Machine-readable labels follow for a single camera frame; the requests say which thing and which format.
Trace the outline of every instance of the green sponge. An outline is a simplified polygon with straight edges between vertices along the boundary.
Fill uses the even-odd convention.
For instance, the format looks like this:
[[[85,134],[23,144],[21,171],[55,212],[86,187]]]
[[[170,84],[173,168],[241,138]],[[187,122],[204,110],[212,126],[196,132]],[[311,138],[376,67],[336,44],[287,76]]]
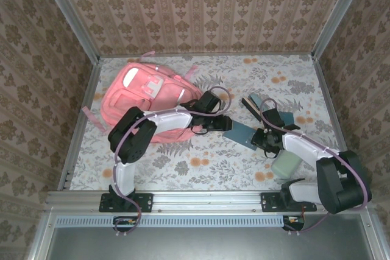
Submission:
[[[272,164],[271,169],[276,176],[287,180],[290,179],[301,162],[302,159],[299,156],[287,150],[282,150]]]

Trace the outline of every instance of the metal base plate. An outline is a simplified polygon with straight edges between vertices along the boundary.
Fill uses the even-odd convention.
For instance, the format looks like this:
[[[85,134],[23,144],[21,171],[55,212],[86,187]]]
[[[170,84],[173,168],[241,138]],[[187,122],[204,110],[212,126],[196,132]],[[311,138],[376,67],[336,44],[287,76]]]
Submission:
[[[302,212],[302,207],[305,208],[305,211],[317,211],[317,206],[310,202],[295,202],[286,208],[279,192],[261,193],[260,196],[261,209],[264,213]]]
[[[143,213],[151,213],[153,207],[153,193],[136,193],[133,200],[140,206]],[[100,213],[136,213],[137,208],[130,205],[127,210],[123,210],[118,206],[110,193],[102,194],[100,205]]]

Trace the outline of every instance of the wire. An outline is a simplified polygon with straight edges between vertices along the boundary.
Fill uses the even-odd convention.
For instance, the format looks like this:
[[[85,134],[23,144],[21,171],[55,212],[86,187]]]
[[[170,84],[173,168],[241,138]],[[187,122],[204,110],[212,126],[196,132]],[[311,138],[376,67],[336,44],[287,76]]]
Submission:
[[[195,112],[195,111],[188,111],[188,110],[177,110],[177,109],[170,109],[170,110],[165,110],[165,111],[161,111],[159,112],[158,114],[155,114],[155,113],[151,113],[151,114],[148,114],[148,115],[145,115],[143,116],[142,118],[140,118],[139,120],[137,120],[129,129],[128,131],[125,133],[125,135],[122,137],[122,139],[120,140],[118,146],[116,147],[116,150],[115,150],[115,154],[114,154],[114,160],[115,160],[115,164],[114,164],[114,167],[113,167],[113,181],[114,181],[114,188],[116,190],[116,193],[122,197],[124,200],[127,200],[128,202],[130,202],[132,205],[134,205],[138,211],[138,216],[137,216],[137,220],[134,224],[134,226],[126,232],[126,234],[129,234],[129,233],[132,233],[134,231],[134,229],[138,226],[138,224],[140,223],[140,220],[141,220],[141,216],[142,216],[142,212],[141,212],[141,208],[140,206],[134,202],[134,200],[126,197],[126,195],[124,195],[121,190],[119,190],[119,187],[118,187],[118,181],[117,181],[117,177],[116,177],[116,168],[118,166],[118,164],[121,162],[118,158],[118,153],[119,153],[119,150],[121,149],[124,141],[127,139],[127,137],[134,131],[134,129],[136,129],[136,127],[143,121],[145,121],[146,119],[149,119],[151,117],[155,117],[156,115],[160,115],[160,114],[169,114],[169,113],[185,113],[185,114],[196,114],[196,115],[199,115],[199,116],[205,116],[205,117],[215,117],[215,116],[219,116],[223,113],[226,113],[226,111],[230,108],[230,106],[232,105],[232,95],[230,94],[230,92],[225,89],[224,87],[222,86],[213,86],[212,88],[209,89],[209,91],[212,91],[216,88],[219,88],[221,90],[224,90],[228,97],[229,97],[229,102],[227,104],[227,106],[217,112],[217,113],[200,113],[200,112]],[[114,230],[117,232],[117,234],[125,234],[125,233],[122,233],[120,231],[118,231],[117,229],[117,226],[118,224],[115,225],[115,228]]]
[[[340,156],[338,156],[337,153],[335,153],[334,151],[330,150],[328,147],[322,145],[321,143],[318,143],[317,141],[307,137],[306,135],[303,135],[299,132],[295,132],[295,131],[291,131],[291,130],[287,130],[287,129],[284,129],[284,128],[280,128],[280,127],[277,127],[276,125],[270,123],[265,117],[264,117],[264,114],[263,114],[263,107],[265,105],[265,103],[267,101],[271,101],[274,103],[274,107],[275,109],[277,109],[277,103],[274,99],[271,99],[271,98],[267,98],[265,99],[264,101],[262,101],[261,105],[260,105],[260,116],[261,116],[261,119],[263,120],[263,122],[265,122],[267,125],[271,126],[272,128],[276,129],[276,130],[279,130],[281,132],[285,132],[285,133],[289,133],[289,134],[292,134],[292,135],[296,135],[304,140],[307,140],[308,142],[314,144],[315,146],[319,147],[320,149],[322,149],[322,151],[324,152],[327,152],[329,154],[331,154],[333,157],[335,157],[344,167],[346,167],[350,172],[351,174],[355,177],[356,181],[359,183],[360,185],[360,188],[363,192],[363,203],[361,206],[359,207],[354,207],[354,208],[351,208],[352,210],[362,210],[363,208],[366,207],[367,205],[367,202],[368,202],[368,193],[367,193],[367,189],[366,189],[366,186],[364,185],[362,179],[359,177],[359,175],[356,173],[356,171],[346,162],[344,161]],[[307,229],[304,229],[302,231],[299,231],[299,233],[305,233],[307,231],[310,231],[312,230],[313,228],[315,228],[316,226],[318,226],[321,222],[323,222],[328,216],[330,215],[330,213],[326,213],[326,215],[320,219],[317,223],[315,223],[314,225],[312,225],[311,227],[307,228]]]

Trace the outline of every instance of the black bracket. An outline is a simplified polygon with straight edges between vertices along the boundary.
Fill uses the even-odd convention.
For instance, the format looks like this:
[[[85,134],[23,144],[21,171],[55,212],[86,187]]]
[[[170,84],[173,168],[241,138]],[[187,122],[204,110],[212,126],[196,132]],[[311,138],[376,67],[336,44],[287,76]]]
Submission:
[[[100,213],[136,213],[137,208],[127,200],[118,196],[110,185],[109,193],[102,194],[99,212]],[[130,198],[141,208],[143,213],[151,213],[153,207],[153,193],[131,193]]]
[[[261,209],[264,213],[276,212],[302,212],[317,211],[317,206],[310,202],[290,202],[288,206],[285,205],[280,192],[265,192],[260,193]]]

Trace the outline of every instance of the wall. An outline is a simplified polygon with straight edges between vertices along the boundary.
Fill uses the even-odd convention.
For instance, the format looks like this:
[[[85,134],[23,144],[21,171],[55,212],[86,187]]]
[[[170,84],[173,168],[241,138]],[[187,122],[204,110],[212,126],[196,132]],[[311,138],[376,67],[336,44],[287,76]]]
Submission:
[[[353,0],[320,63],[390,235],[390,0]]]
[[[101,55],[309,52],[336,0],[70,0]]]
[[[54,0],[0,0],[0,259],[22,259],[34,238],[90,71]]]

